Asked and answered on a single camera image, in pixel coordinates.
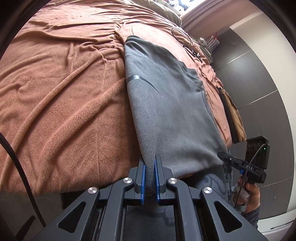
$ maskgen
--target human hand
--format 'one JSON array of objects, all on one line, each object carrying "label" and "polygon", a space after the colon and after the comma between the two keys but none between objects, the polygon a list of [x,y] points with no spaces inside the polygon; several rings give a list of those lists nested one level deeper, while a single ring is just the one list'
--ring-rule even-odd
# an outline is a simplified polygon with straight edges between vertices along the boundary
[{"label": "human hand", "polygon": [[[242,181],[243,178],[240,177],[238,179],[238,184],[241,186],[242,185]],[[257,209],[260,206],[260,190],[259,187],[257,187],[256,184],[250,184],[250,183],[246,183],[245,185],[245,189],[247,191],[250,192],[250,199],[248,202],[248,205],[246,207],[246,211],[244,213],[249,213],[255,209]],[[237,196],[238,194],[235,192],[234,193],[234,197],[233,197],[233,201],[236,202],[237,201]],[[244,200],[241,196],[239,197],[239,200],[237,202],[238,205],[242,205],[243,203],[245,203],[247,200]]]}]

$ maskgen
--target silver screw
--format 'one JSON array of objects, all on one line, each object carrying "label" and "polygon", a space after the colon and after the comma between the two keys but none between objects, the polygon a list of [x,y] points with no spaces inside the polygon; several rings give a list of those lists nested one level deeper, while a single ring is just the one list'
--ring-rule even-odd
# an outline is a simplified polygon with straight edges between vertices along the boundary
[{"label": "silver screw", "polygon": [[90,193],[90,194],[94,194],[94,193],[96,193],[97,192],[97,188],[96,187],[91,187],[91,188],[89,188],[87,191],[88,191],[88,193]]},{"label": "silver screw", "polygon": [[169,178],[169,180],[168,180],[168,182],[170,183],[170,184],[176,184],[177,183],[177,179],[176,178]]},{"label": "silver screw", "polygon": [[126,184],[129,184],[133,181],[133,179],[131,179],[130,177],[126,177],[124,178],[123,182],[126,183]]},{"label": "silver screw", "polygon": [[213,192],[213,189],[210,188],[210,187],[204,187],[203,190],[204,190],[204,192],[207,193],[207,194],[210,194],[210,193]]}]

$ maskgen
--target sleeve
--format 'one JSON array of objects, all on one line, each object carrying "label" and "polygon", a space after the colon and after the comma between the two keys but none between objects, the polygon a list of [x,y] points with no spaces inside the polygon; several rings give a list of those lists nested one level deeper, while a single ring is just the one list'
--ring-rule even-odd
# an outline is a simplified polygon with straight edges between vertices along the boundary
[{"label": "sleeve", "polygon": [[260,206],[249,213],[242,213],[242,216],[248,220],[255,228],[258,228]]}]

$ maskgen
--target triangular cutout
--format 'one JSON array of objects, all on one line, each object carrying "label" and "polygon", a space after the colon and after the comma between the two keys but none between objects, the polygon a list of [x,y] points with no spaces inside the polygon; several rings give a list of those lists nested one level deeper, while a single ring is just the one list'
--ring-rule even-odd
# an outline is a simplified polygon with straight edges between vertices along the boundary
[{"label": "triangular cutout", "polygon": [[233,216],[231,212],[229,212],[227,208],[222,205],[222,203],[216,201],[214,202],[214,205],[226,233],[230,233],[242,227],[242,223],[235,216]]},{"label": "triangular cutout", "polygon": [[79,203],[72,212],[70,212],[62,221],[60,221],[58,227],[68,231],[69,233],[74,233],[85,205],[86,202]]}]

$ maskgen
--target orange blanket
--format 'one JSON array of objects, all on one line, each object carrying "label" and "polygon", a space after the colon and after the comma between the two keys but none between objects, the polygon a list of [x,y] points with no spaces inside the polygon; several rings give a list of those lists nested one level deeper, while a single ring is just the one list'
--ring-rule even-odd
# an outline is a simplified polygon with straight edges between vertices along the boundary
[{"label": "orange blanket", "polygon": [[[53,0],[24,25],[0,61],[0,131],[34,194],[103,186],[138,164],[123,52],[129,35],[167,48],[197,70],[221,137],[231,144],[215,88],[221,82],[205,58],[199,62],[172,37],[172,27],[121,0]],[[1,191],[25,192],[3,148],[0,170]]]}]

